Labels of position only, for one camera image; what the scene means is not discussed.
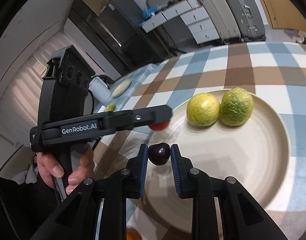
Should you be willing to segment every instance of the drawer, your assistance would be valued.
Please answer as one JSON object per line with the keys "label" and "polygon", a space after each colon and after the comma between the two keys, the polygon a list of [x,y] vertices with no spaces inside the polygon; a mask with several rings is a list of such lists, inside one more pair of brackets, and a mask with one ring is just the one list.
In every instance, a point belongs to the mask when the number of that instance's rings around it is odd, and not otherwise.
{"label": "drawer", "polygon": [[205,8],[203,6],[198,7],[197,9],[191,10],[183,15],[181,15],[182,20],[186,25],[198,22],[209,18]]}
{"label": "drawer", "polygon": [[181,15],[185,12],[188,12],[190,10],[192,10],[192,7],[188,3],[188,1],[185,0],[185,1],[179,2],[179,3],[171,6],[170,8],[166,9],[165,11],[162,11],[162,13],[167,20],[170,20],[170,19],[172,19],[172,18],[174,18],[178,15]]}
{"label": "drawer", "polygon": [[196,23],[192,23],[188,26],[188,28],[191,31],[191,33],[194,34],[194,33],[203,32],[209,29],[214,29],[215,26],[212,20],[209,18],[209,19],[202,20]]}
{"label": "drawer", "polygon": [[198,0],[187,0],[187,1],[193,9],[200,7],[200,3],[198,2]]}
{"label": "drawer", "polygon": [[203,31],[200,33],[195,33],[193,34],[194,39],[196,40],[197,44],[201,44],[203,42],[207,41],[213,41],[213,40],[218,40],[219,36],[216,31],[216,29],[209,29],[207,31]]}
{"label": "drawer", "polygon": [[142,28],[144,31],[149,32],[152,29],[155,29],[157,26],[160,26],[161,24],[165,23],[166,19],[163,16],[162,13],[158,13],[152,18],[148,19],[145,23],[143,23]]}

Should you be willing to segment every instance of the orange fruit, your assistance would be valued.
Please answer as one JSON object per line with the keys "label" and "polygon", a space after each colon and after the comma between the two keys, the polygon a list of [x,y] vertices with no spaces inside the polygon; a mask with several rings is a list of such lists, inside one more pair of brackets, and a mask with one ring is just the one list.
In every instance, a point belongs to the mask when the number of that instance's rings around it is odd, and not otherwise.
{"label": "orange fruit", "polygon": [[126,230],[126,240],[141,240],[140,235],[134,229]]}

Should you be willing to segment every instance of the white cup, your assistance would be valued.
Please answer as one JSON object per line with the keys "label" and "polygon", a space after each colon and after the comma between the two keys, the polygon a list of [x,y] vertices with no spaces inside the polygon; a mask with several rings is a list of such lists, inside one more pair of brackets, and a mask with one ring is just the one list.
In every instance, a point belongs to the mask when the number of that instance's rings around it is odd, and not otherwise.
{"label": "white cup", "polygon": [[99,77],[95,77],[91,80],[89,90],[101,104],[104,104],[111,96],[108,86]]}

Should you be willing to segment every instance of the gray suitcase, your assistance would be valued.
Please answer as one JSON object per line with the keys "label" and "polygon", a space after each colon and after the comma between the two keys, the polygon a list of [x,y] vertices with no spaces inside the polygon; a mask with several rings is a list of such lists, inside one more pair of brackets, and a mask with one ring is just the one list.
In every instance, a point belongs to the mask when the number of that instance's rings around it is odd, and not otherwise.
{"label": "gray suitcase", "polygon": [[240,30],[226,0],[200,0],[222,40],[240,38]]}
{"label": "gray suitcase", "polygon": [[265,27],[255,0],[226,0],[245,41],[266,40]]}

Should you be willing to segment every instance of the human hand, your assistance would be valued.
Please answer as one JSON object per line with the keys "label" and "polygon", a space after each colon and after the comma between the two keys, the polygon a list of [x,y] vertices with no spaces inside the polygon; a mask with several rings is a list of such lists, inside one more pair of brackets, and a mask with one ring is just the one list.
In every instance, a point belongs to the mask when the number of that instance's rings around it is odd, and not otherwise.
{"label": "human hand", "polygon": [[[52,176],[62,178],[64,175],[63,168],[56,158],[49,153],[38,153],[37,163],[41,178],[46,185],[53,188]],[[92,148],[88,146],[88,149],[80,157],[79,168],[68,177],[69,185],[65,189],[66,193],[70,194],[83,179],[91,177],[93,175],[93,169],[93,151]]]}

